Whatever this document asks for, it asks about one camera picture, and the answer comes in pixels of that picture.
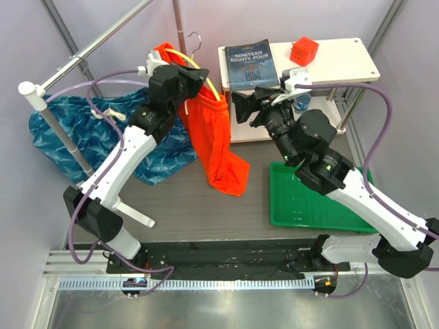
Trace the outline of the orange shorts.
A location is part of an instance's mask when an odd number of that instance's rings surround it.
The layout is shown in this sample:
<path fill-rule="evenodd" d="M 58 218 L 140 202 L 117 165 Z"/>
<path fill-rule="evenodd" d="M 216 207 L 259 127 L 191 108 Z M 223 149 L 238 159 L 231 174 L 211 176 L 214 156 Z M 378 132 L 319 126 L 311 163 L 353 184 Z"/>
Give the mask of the orange shorts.
<path fill-rule="evenodd" d="M 247 187 L 250 164 L 230 150 L 228 103 L 211 80 L 206 80 L 195 98 L 184 102 L 179 116 L 208 183 L 224 194 L 242 196 Z"/>

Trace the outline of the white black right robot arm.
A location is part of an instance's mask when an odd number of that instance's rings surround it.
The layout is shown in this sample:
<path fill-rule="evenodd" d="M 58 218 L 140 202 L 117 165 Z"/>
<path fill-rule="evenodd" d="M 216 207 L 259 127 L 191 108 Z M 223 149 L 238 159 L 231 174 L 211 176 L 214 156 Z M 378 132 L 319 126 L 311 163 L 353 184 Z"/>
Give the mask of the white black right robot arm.
<path fill-rule="evenodd" d="M 438 238 L 438 220 L 423 219 L 400 207 L 371 185 L 367 170 L 358 170 L 331 149 L 336 128 L 319 109 L 293 117 L 298 90 L 256 87 L 246 95 L 231 94 L 238 123 L 257 116 L 250 126 L 263 126 L 285 164 L 307 188 L 349 208 L 377 230 L 369 236 L 319 236 L 310 253 L 313 268 L 324 271 L 344 262 L 374 263 L 400 278 L 413 278 L 433 258 L 431 244 Z"/>

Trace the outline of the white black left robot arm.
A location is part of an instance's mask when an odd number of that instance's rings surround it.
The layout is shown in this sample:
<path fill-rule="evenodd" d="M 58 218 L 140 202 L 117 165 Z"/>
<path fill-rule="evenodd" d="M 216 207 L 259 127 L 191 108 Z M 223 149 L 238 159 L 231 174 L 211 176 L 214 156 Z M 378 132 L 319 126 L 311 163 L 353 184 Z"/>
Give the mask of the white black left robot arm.
<path fill-rule="evenodd" d="M 181 105 L 195 98 L 209 70 L 179 64 L 160 64 L 148 69 L 148 89 L 134 111 L 119 142 L 94 174 L 78 188 L 69 187 L 63 199 L 71 216 L 68 242 L 73 242 L 73 227 L 80 226 L 98 242 L 122 257 L 130 273 L 145 268 L 141 244 L 124 227 L 122 212 L 145 226 L 154 221 L 122 204 L 119 192 L 141 161 L 168 135 Z"/>

